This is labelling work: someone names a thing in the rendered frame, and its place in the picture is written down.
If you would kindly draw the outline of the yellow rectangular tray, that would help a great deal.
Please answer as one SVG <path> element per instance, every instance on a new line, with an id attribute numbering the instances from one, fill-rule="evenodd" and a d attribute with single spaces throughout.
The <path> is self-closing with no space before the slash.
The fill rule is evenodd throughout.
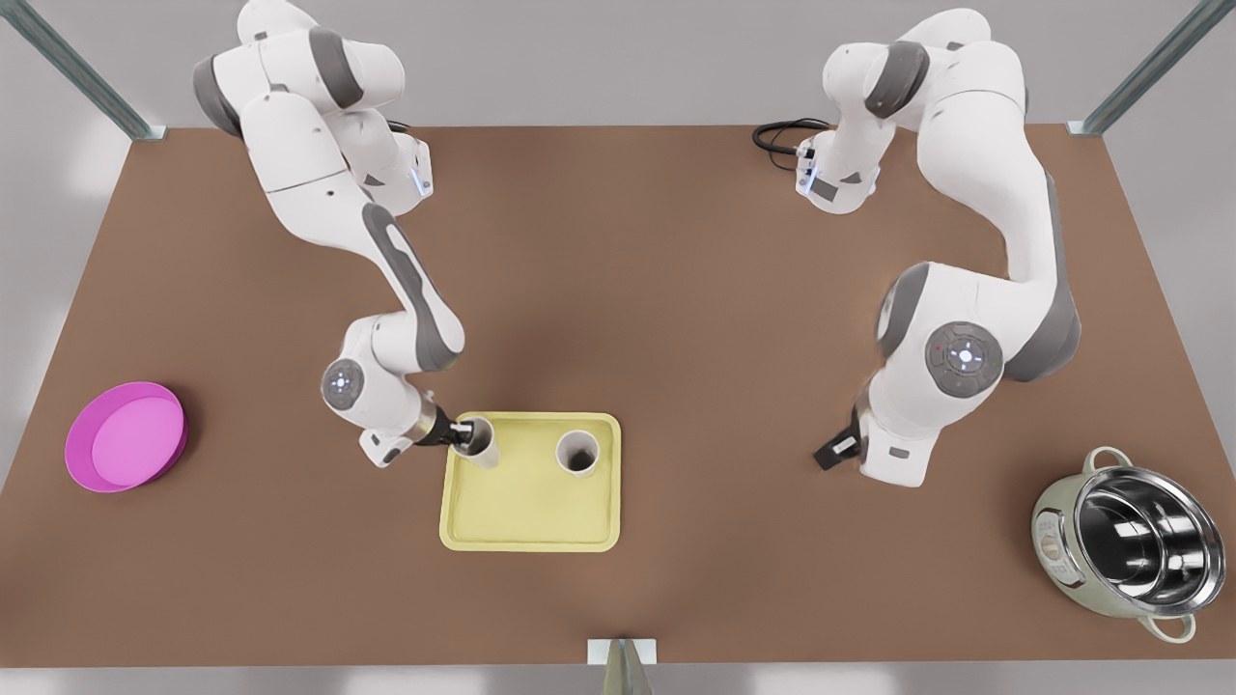
<path id="1" fill-rule="evenodd" d="M 501 463 L 480 469 L 449 450 L 438 535 L 456 552 L 607 552 L 620 535 L 622 432 L 588 412 L 467 412 L 489 419 Z M 559 466 L 565 432 L 599 439 L 588 479 Z"/>

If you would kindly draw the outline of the silver frame post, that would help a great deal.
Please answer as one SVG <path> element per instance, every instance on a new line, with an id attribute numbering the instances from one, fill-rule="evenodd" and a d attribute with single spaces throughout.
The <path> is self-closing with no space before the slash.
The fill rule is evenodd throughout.
<path id="1" fill-rule="evenodd" d="M 1196 1 L 1192 11 L 1166 33 L 1166 38 L 1099 105 L 1084 119 L 1065 124 L 1068 134 L 1079 137 L 1100 137 L 1107 134 L 1141 96 L 1146 96 L 1170 68 L 1178 66 L 1234 10 L 1236 0 Z"/>
<path id="2" fill-rule="evenodd" d="M 0 0 L 0 16 L 14 27 L 40 54 L 66 75 L 70 84 L 87 96 L 129 140 L 157 142 L 166 139 L 167 129 L 150 125 L 120 96 L 59 32 L 49 26 L 42 14 L 27 0 Z"/>
<path id="3" fill-rule="evenodd" d="M 602 695 L 654 695 L 645 665 L 658 664 L 658 641 L 588 639 L 587 664 L 604 667 Z"/>

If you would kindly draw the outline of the pink round bowl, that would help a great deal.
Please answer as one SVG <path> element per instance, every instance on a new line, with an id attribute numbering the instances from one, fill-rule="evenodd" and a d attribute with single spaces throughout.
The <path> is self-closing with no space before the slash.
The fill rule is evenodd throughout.
<path id="1" fill-rule="evenodd" d="M 150 381 L 115 386 L 85 404 L 66 438 L 66 469 L 98 493 L 136 488 L 159 479 L 188 443 L 180 399 Z"/>

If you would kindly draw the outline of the white IKEA cup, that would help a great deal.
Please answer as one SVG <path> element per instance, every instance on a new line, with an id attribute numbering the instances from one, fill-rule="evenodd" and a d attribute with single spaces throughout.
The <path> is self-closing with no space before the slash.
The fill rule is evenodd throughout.
<path id="1" fill-rule="evenodd" d="M 588 479 L 599 463 L 599 439 L 591 432 L 565 432 L 555 445 L 559 466 L 575 479 Z"/>
<path id="2" fill-rule="evenodd" d="M 489 419 L 473 416 L 461 418 L 459 422 L 468 422 L 475 425 L 475 439 L 466 449 L 464 446 L 450 446 L 451 453 L 473 463 L 480 469 L 494 469 L 501 463 L 501 453 L 494 440 L 494 430 Z"/>

